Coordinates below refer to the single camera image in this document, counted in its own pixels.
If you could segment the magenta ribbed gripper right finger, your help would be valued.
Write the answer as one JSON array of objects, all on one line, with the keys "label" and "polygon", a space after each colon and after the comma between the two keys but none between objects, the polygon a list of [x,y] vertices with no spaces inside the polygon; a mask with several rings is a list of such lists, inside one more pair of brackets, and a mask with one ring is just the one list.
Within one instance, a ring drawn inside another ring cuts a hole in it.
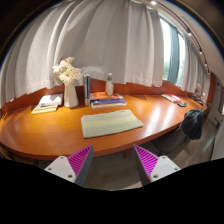
[{"label": "magenta ribbed gripper right finger", "polygon": [[167,156],[157,156],[138,146],[133,146],[134,158],[143,186],[180,170]]}]

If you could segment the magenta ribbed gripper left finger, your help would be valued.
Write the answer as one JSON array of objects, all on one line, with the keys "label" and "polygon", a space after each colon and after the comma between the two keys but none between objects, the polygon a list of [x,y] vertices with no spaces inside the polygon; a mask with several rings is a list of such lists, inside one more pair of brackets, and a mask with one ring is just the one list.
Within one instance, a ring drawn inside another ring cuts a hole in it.
[{"label": "magenta ribbed gripper left finger", "polygon": [[83,186],[93,158],[93,146],[86,146],[69,156],[59,156],[45,171]]}]

